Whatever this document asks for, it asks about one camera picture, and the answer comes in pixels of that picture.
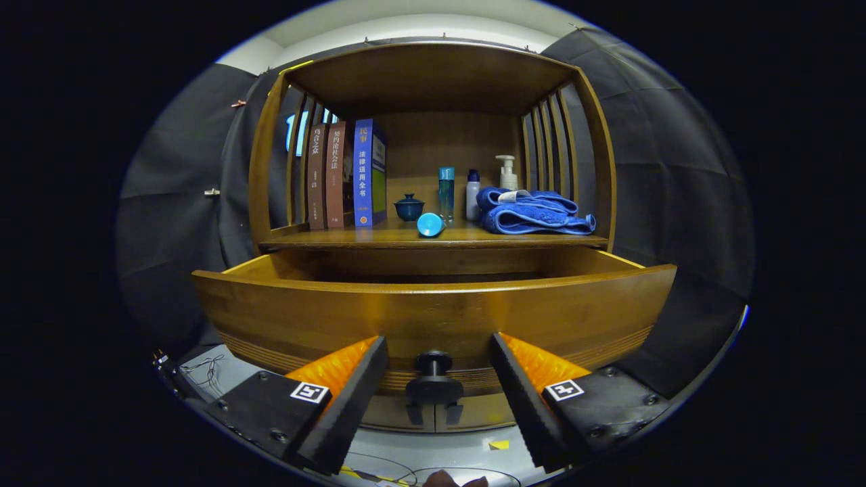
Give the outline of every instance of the ceiling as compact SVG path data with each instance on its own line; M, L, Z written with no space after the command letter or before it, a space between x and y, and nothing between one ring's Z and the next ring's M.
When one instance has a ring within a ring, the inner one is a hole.
M574 31L575 25L590 25L570 12L536 0L333 0L277 23L261 35L286 48L346 25L413 14L486 17L556 38Z

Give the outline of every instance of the cable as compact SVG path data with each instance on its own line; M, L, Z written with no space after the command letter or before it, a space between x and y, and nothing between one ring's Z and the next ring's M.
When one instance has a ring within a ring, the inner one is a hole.
M360 455L361 457L376 458L377 460L382 460L382 461L384 461L384 462L388 462L388 463L391 463L391 464L396 464L396 465L399 465L399 466L405 468L406 471L408 471L409 473L407 473L406 475L404 475L404 476L398 478L397 480L403 480L404 478L408 477L409 475L415 476L415 472L413 472L411 468L407 467L407 466L404 465L404 464L400 464L399 462L395 462L394 460L388 459L388 458L377 457L376 455L367 455L366 453L356 453L356 452L354 452L354 451L348 451L347 454L350 454L350 455ZM415 482L413 482L412 485L417 484L417 482L418 482L418 478L415 477Z
M447 469L447 470L491 471L491 472L493 472L493 473L498 473L498 474L503 475L503 476L505 476L505 477L511 477L511 478L513 478L514 481L517 483L517 487L522 487L522 485L523 485L523 483L522 483L522 482L521 482L517 477L515 477L515 476L513 476L513 475L511 475L511 474L505 473L504 471L496 471L496 470L492 470L492 469L482 469L482 468L475 468L475 467L424 467L424 468L422 468L422 469L417 469L417 470L412 471L412 475L415 475L415 482L417 483L417 481L418 481L418 475L417 475L417 472L419 472L419 471L422 471L422 470L434 470L434 471L439 471L439 470L446 470L446 469Z
M200 363L198 363L194 366L190 366L190 367L180 366L180 368L184 371L184 373L189 375L190 373L192 373L193 370L196 370L197 368L207 364L208 365L208 372L207 372L207 378L208 379L203 380L201 382L196 382L195 384L197 386L207 384L211 389L214 390L214 392L216 392L217 394L222 396L222 395L224 395L224 393L222 391L222 388L220 387L219 378L217 377L217 361L222 360L224 358L225 358L225 354L219 354L212 359L210 357L207 357L204 360L202 360Z

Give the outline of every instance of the light blue cup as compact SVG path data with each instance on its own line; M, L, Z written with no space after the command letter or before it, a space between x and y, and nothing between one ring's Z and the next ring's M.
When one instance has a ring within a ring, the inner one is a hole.
M445 230L445 222L435 213L424 213L418 218L418 233L425 237L435 237Z

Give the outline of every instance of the white wall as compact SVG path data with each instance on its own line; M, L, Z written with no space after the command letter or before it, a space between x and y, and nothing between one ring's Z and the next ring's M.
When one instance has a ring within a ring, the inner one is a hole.
M442 36L443 32L447 37L498 42L519 49L528 45L535 52L541 52L558 39L538 30L479 16L389 16L347 25L297 42L282 50L273 60L272 66L280 66L323 50L363 42L365 36L373 41L392 37Z
M276 23L218 62L259 74L365 37L443 32L541 52L575 25L590 24L539 0L333 0Z
M282 50L283 47L280 44L267 37L255 36L232 49L216 62L258 75L266 71L268 66L276 66L274 59Z

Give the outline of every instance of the brown book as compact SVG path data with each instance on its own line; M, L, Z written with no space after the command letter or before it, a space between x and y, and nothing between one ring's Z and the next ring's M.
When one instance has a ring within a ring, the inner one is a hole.
M327 152L327 123L310 128L307 148L307 220L310 230L325 228L325 152Z
M325 214L327 228L352 226L354 198L352 191L352 145L354 124L341 120L331 125L325 152Z

